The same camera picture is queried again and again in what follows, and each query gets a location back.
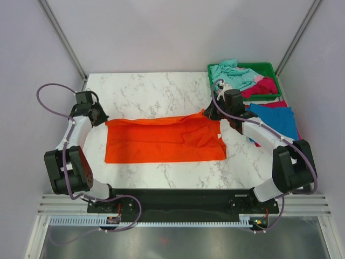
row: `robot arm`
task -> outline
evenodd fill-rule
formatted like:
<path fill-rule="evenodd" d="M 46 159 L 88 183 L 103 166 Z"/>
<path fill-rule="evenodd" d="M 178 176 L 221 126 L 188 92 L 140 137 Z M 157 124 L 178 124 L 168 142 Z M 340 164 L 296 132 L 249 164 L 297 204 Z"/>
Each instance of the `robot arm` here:
<path fill-rule="evenodd" d="M 252 203 L 255 205 L 265 202 L 301 187 L 309 188 L 309 185 L 314 182 L 312 173 L 303 158 L 292 147 L 286 146 L 282 140 L 288 141 L 302 151 L 316 173 L 309 143 L 305 140 L 294 141 L 286 136 L 277 138 L 272 132 L 262 127 L 266 124 L 256 114 L 246 111 L 239 90 L 231 90 L 227 84 L 220 84 L 220 86 L 223 90 L 217 98 L 218 106 L 229 115 L 256 121 L 258 125 L 224 116 L 213 102 L 204 111 L 204 115 L 212 120 L 226 119 L 232 128 L 255 140 L 273 155 L 272 178 L 250 190 L 249 198 Z"/>
<path fill-rule="evenodd" d="M 107 121 L 107 116 L 99 103 L 98 97 L 92 91 L 83 91 L 75 94 L 77 104 L 72 108 L 68 121 L 67 131 L 60 144 L 44 155 L 50 183 L 56 194 L 66 194 L 66 179 L 63 173 L 62 150 L 72 125 L 74 129 L 68 138 L 66 147 L 66 166 L 68 179 L 73 193 L 83 192 L 99 199 L 109 198 L 109 185 L 100 183 L 93 178 L 92 170 L 82 151 L 88 133 L 92 127 L 97 127 Z"/>

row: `marble table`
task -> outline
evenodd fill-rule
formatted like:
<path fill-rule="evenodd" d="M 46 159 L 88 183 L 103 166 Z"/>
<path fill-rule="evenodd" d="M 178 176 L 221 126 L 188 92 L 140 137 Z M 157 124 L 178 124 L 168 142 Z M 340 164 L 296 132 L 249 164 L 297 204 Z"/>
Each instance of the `marble table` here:
<path fill-rule="evenodd" d="M 160 118 L 197 113 L 210 104 L 207 73 L 90 74 L 109 119 Z M 251 188 L 272 175 L 272 157 L 220 123 L 227 146 L 223 161 L 106 164 L 107 127 L 93 128 L 84 146 L 94 177 L 117 188 Z"/>

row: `gray wall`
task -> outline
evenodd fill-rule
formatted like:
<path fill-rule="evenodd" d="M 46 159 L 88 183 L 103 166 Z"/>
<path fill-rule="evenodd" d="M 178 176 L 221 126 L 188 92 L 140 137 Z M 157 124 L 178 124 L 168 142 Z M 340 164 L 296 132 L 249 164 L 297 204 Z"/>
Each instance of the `gray wall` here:
<path fill-rule="evenodd" d="M 277 67 L 313 0 L 48 0 L 86 73 Z"/>
<path fill-rule="evenodd" d="M 51 190 L 44 152 L 67 127 L 38 105 L 36 89 L 51 81 L 81 89 L 82 82 L 35 0 L 2 1 L 0 38 L 0 258 L 17 259 L 24 257 L 42 194 Z M 53 108 L 70 110 L 69 92 L 47 92 Z"/>
<path fill-rule="evenodd" d="M 345 1 L 326 0 L 280 77 L 345 241 Z"/>

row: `orange cloth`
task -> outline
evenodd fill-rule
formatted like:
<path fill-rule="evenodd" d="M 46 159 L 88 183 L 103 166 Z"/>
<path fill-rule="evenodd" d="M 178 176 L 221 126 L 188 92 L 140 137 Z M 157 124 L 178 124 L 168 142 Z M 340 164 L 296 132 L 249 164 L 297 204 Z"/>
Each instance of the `orange cloth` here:
<path fill-rule="evenodd" d="M 219 121 L 202 112 L 158 119 L 106 122 L 106 163 L 190 162 L 223 160 L 226 145 L 218 139 Z"/>

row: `green plastic bin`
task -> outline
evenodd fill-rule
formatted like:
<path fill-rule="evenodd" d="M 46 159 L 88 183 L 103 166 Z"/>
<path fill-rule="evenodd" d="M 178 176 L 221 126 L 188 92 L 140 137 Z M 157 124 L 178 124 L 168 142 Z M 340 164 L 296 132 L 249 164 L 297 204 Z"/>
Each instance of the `green plastic bin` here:
<path fill-rule="evenodd" d="M 209 79 L 210 79 L 210 86 L 212 87 L 213 81 L 211 76 L 211 67 L 216 66 L 218 64 L 210 64 L 207 66 Z M 277 97 L 281 97 L 281 89 L 278 83 L 278 80 L 275 76 L 272 64 L 269 62 L 259 62 L 259 63 L 238 63 L 238 67 L 243 67 L 245 69 L 252 69 L 256 73 L 264 76 L 264 77 L 271 77 L 273 78 L 275 85 L 278 89 L 278 94 L 253 94 L 249 99 L 244 99 L 244 101 L 273 101 Z"/>

